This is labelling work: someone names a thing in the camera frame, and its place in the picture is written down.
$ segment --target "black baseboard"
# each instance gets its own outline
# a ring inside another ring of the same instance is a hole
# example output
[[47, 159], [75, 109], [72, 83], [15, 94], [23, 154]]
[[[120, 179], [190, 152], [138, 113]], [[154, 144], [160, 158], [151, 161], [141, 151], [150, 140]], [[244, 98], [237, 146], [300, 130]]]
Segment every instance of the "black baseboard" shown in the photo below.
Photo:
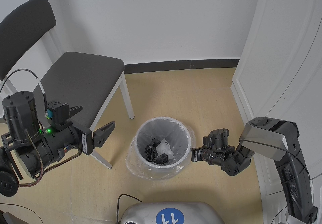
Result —
[[235, 68], [238, 62], [239, 59], [148, 62], [125, 65], [124, 73], [133, 74], [181, 69]]

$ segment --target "wooden floor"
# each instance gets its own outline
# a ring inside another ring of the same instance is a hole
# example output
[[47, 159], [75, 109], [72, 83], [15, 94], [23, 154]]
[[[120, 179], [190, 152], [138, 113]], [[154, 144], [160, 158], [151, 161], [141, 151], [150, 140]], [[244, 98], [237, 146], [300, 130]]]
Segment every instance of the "wooden floor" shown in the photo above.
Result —
[[[113, 168], [108, 170], [82, 154], [45, 174], [38, 185], [19, 188], [12, 198], [0, 195], [0, 202], [29, 207], [45, 224], [115, 224], [117, 198], [126, 193], [144, 202], [203, 201], [213, 206], [226, 224], [263, 223], [254, 162], [235, 177], [218, 166], [191, 163], [177, 176], [164, 181], [137, 178], [125, 166], [128, 147], [137, 129], [157, 116], [173, 117], [189, 125], [195, 132], [197, 146], [202, 145], [203, 136], [217, 128], [229, 129], [229, 144], [237, 146], [244, 126], [230, 90], [234, 71], [234, 68], [191, 69], [126, 75], [135, 118], [128, 118], [118, 89], [97, 126], [116, 122], [115, 130], [98, 149]], [[0, 133], [6, 131], [6, 125], [0, 124]], [[136, 201], [131, 198], [122, 198], [120, 215], [133, 203]], [[26, 222], [41, 223], [26, 209], [3, 205], [0, 209]]]

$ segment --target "gray upholstered chair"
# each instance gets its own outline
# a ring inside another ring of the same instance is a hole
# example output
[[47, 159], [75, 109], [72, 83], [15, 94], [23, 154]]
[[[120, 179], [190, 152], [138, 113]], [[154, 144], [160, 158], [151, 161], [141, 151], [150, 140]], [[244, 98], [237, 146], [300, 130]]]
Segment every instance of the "gray upholstered chair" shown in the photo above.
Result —
[[[120, 86], [128, 115], [133, 119], [123, 61], [93, 54], [64, 52], [54, 30], [55, 25], [55, 16], [47, 0], [27, 1], [0, 23], [0, 86], [14, 64], [48, 32], [60, 55], [57, 59], [50, 55], [53, 65], [41, 79], [47, 101], [60, 100], [70, 103], [70, 106], [83, 106], [83, 110], [73, 119], [94, 131], [111, 97]], [[10, 80], [4, 88], [0, 94], [1, 101], [17, 91]], [[43, 114], [43, 97], [39, 85], [33, 93], [39, 121], [46, 126], [48, 123]], [[5, 123], [2, 107], [0, 120]], [[91, 155], [107, 168], [112, 167], [96, 151]]]

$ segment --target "chair seat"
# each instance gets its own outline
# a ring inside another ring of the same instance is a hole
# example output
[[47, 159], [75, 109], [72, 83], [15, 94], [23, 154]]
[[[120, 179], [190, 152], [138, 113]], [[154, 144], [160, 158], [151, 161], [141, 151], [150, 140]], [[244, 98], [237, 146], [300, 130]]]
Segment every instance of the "chair seat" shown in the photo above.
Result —
[[[121, 59], [66, 52], [52, 65], [41, 83], [48, 102], [58, 100], [68, 102], [70, 107], [83, 106], [72, 119], [89, 128], [123, 71]], [[47, 126], [39, 85], [34, 95], [38, 119]]]

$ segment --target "clear plastic bag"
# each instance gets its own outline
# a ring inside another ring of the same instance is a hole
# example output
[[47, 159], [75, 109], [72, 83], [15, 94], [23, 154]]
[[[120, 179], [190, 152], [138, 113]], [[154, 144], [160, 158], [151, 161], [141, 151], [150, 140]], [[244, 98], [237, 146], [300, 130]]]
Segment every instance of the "clear plastic bag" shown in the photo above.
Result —
[[[158, 165], [145, 159], [145, 148], [156, 138], [169, 143], [174, 157]], [[126, 158], [127, 168], [140, 178], [162, 180], [174, 177], [191, 162], [191, 148], [195, 147], [193, 130], [170, 117], [152, 118], [139, 128]]]

